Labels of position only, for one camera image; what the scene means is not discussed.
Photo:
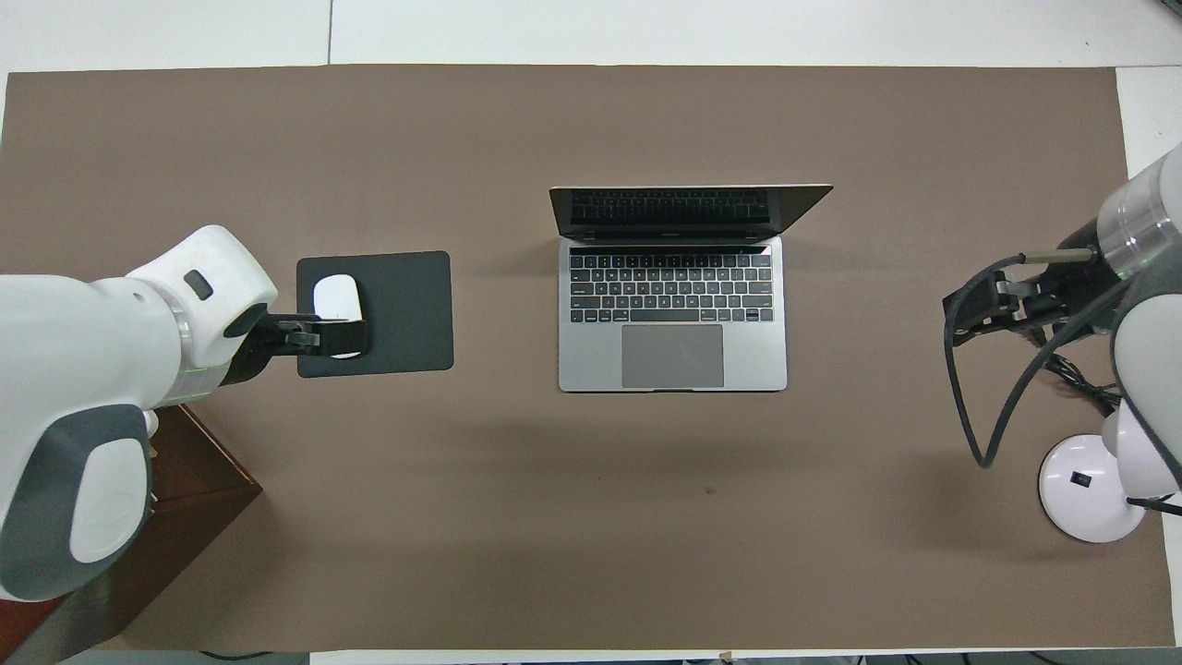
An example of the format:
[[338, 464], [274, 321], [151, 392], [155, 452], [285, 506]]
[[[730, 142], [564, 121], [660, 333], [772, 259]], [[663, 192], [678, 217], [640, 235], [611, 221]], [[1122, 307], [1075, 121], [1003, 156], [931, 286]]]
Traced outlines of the brown table mat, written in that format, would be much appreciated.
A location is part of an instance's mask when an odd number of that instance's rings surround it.
[[[1112, 70], [317, 66], [8, 77], [0, 270], [122, 276], [225, 224], [303, 257], [447, 252], [454, 367], [194, 405], [264, 493], [115, 648], [1160, 647], [1164, 535], [1037, 496], [1099, 426], [1053, 378], [994, 467], [941, 300], [1126, 181]], [[566, 395], [556, 185], [833, 190], [785, 233], [790, 387]]]

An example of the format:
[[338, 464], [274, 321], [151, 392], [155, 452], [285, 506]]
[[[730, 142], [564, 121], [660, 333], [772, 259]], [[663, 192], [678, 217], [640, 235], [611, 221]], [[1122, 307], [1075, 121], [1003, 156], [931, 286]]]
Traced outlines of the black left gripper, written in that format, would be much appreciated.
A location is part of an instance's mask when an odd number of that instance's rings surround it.
[[[345, 335], [361, 335], [359, 338]], [[274, 357], [359, 357], [368, 348], [365, 320], [322, 319], [313, 314], [264, 314], [245, 335], [222, 384], [249, 382]]]

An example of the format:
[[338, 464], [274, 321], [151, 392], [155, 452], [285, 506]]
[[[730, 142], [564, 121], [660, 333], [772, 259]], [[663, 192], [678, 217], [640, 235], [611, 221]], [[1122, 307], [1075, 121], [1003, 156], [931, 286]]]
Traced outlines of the black mouse pad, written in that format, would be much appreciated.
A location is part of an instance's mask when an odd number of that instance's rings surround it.
[[296, 263], [296, 304], [316, 314], [322, 279], [353, 278], [366, 350], [358, 357], [299, 357], [305, 379], [329, 376], [417, 373], [454, 366], [452, 257], [447, 252], [304, 257]]

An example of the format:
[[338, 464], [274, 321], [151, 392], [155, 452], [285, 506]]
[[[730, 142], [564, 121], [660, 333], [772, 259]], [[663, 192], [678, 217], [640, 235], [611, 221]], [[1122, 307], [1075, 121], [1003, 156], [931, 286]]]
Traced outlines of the silver laptop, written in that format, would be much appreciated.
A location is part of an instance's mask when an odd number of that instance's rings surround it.
[[567, 393], [779, 392], [782, 233], [829, 184], [553, 187]]

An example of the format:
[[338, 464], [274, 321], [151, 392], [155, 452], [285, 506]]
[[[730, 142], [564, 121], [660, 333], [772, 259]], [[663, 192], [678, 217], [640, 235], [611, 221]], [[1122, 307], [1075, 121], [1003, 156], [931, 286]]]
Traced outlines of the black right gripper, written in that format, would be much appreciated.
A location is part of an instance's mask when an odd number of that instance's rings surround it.
[[1080, 314], [1123, 281], [1098, 248], [1022, 252], [1021, 257], [1022, 265], [1045, 265], [1046, 269], [1025, 282], [1013, 281], [1006, 270], [988, 270], [987, 299], [966, 298], [953, 309], [953, 296], [946, 298], [946, 315], [953, 317], [953, 346], [1000, 330], [1017, 330], [1020, 301], [1022, 325], [1043, 327]]

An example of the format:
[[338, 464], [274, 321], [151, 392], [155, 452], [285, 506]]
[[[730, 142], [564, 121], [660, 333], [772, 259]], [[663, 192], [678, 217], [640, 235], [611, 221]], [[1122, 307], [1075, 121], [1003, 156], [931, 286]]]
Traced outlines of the dark wooden box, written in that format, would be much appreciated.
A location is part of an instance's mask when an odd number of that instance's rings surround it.
[[186, 405], [160, 409], [152, 514], [96, 580], [56, 600], [0, 600], [0, 665], [56, 665], [126, 630], [261, 493]]

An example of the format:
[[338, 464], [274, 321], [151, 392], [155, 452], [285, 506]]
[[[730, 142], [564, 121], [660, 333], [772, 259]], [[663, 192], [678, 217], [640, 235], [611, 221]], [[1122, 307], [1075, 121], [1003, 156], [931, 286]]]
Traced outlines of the white computer mouse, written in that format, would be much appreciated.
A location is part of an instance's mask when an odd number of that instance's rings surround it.
[[322, 320], [364, 321], [361, 291], [356, 279], [346, 273], [322, 278], [313, 286], [313, 312]]

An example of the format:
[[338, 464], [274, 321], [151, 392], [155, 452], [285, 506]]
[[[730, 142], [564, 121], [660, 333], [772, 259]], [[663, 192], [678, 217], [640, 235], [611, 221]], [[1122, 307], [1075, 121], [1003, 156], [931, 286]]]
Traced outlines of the white desk lamp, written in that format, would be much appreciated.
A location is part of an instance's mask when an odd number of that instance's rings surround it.
[[1148, 511], [1182, 519], [1182, 483], [1169, 470], [1149, 431], [1122, 403], [1100, 433], [1072, 435], [1043, 459], [1038, 481], [1043, 511], [1058, 529], [1086, 543], [1130, 535]]

